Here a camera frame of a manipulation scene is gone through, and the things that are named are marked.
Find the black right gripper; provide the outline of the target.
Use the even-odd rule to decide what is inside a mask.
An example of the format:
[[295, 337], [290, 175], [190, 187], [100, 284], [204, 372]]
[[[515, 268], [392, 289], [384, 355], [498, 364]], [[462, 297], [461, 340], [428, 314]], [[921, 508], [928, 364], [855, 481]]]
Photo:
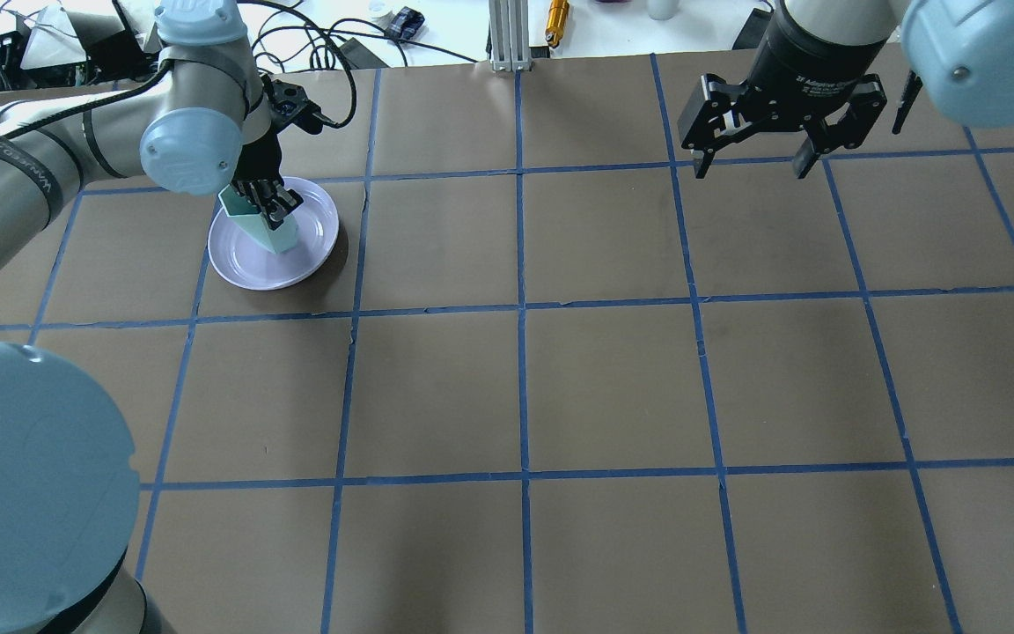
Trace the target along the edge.
[[897, 25], [889, 1], [776, 1], [744, 83], [703, 75], [680, 113], [680, 147], [693, 155], [694, 177], [707, 177], [720, 150], [756, 131], [804, 128], [797, 178], [836, 149], [860, 147], [888, 103], [869, 69]]

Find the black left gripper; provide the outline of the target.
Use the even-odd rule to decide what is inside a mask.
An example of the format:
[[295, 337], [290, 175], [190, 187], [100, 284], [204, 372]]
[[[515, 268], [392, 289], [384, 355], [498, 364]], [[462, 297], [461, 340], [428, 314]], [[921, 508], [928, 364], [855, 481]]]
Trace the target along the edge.
[[279, 173], [283, 154], [277, 137], [277, 132], [269, 128], [257, 140], [243, 144], [228, 185], [228, 213], [261, 214], [271, 232], [281, 228], [303, 202], [297, 191], [283, 184]]

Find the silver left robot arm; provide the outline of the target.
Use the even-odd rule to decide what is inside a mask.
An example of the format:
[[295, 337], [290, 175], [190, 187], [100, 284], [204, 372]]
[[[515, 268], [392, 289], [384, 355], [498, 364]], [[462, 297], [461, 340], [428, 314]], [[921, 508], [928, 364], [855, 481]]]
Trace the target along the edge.
[[157, 346], [161, 378], [113, 375], [172, 396], [218, 196], [293, 233], [277, 141], [292, 109], [243, 8], [157, 1], [143, 83], [0, 104], [0, 633], [165, 630], [134, 553], [173, 414], [125, 417], [124, 389], [90, 371], [121, 343]]

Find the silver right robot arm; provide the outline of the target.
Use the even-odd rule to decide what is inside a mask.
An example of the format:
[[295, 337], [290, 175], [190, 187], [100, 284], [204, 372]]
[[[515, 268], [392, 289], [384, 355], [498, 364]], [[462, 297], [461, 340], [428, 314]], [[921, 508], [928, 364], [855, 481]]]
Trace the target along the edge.
[[756, 134], [804, 133], [800, 178], [860, 147], [888, 104], [871, 67], [891, 36], [909, 67], [894, 134], [921, 95], [969, 128], [1014, 125], [1014, 1], [776, 1], [745, 79], [703, 75], [680, 114], [696, 177]]

